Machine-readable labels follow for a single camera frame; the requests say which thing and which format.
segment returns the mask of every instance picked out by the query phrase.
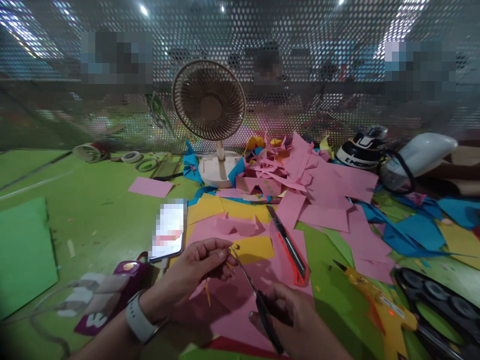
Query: perforated metal panel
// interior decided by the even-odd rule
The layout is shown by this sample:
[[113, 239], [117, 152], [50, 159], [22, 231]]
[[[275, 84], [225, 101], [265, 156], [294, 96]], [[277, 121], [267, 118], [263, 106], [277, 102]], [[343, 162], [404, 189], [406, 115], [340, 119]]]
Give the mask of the perforated metal panel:
[[[245, 92], [227, 148], [266, 129], [330, 134], [338, 147], [370, 124], [391, 140], [478, 138], [479, 15], [478, 0], [0, 0], [0, 147], [110, 139], [125, 151], [182, 152], [189, 137], [212, 151], [171, 102], [175, 74], [195, 59], [227, 66]], [[155, 125], [143, 95], [81, 82], [84, 32], [151, 34], [152, 85], [175, 136]], [[409, 45], [392, 57], [388, 42]]]

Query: hand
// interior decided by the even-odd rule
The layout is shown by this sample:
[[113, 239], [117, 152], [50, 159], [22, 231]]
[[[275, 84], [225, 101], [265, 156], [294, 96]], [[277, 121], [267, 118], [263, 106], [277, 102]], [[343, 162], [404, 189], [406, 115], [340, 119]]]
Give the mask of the hand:
[[[284, 322], [273, 316], [269, 318], [285, 352], [292, 359], [351, 359], [304, 293], [276, 282], [270, 286], [265, 296], [286, 316]], [[249, 319], [268, 339], [259, 314], [252, 311]]]
[[148, 320], [152, 323], [162, 320], [188, 300], [207, 277], [230, 279], [233, 271], [227, 263], [238, 265], [230, 254], [232, 245], [231, 241], [215, 237], [190, 244], [165, 275], [141, 295], [140, 307]]

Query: person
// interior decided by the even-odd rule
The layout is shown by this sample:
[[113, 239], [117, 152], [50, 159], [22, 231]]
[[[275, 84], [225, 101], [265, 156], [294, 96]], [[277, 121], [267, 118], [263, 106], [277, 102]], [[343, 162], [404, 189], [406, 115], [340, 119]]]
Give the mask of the person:
[[[162, 278], [142, 293], [139, 306], [145, 317], [156, 324], [187, 301], [206, 277], [228, 281], [237, 260], [230, 253], [231, 241], [209, 238], [189, 245]], [[285, 352], [295, 360], [351, 359], [349, 353], [317, 315], [315, 308], [300, 291], [283, 283], [273, 283], [265, 295], [289, 317], [286, 325], [275, 317], [270, 321]], [[267, 336], [259, 314], [252, 311], [249, 320]], [[143, 344], [127, 323], [126, 311], [120, 312], [89, 343], [70, 359], [136, 359]]]

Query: wristwatch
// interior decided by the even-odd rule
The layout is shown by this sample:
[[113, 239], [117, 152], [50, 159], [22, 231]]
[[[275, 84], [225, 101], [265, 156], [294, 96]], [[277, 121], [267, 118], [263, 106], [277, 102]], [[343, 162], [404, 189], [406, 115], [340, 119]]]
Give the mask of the wristwatch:
[[139, 298], [145, 292], [145, 289], [140, 290], [128, 300], [126, 306], [126, 322], [135, 336], [143, 344], [146, 344], [155, 333], [167, 322], [167, 318], [161, 321], [160, 326], [153, 325], [144, 315], [140, 308]]

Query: smartphone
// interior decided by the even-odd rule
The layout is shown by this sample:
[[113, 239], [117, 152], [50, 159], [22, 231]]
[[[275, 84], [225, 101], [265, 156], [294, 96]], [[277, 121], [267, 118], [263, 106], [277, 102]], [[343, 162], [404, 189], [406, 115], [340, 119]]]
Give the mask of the smartphone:
[[167, 199], [156, 215], [148, 261], [158, 262], [180, 255], [185, 246], [187, 232], [187, 199]]

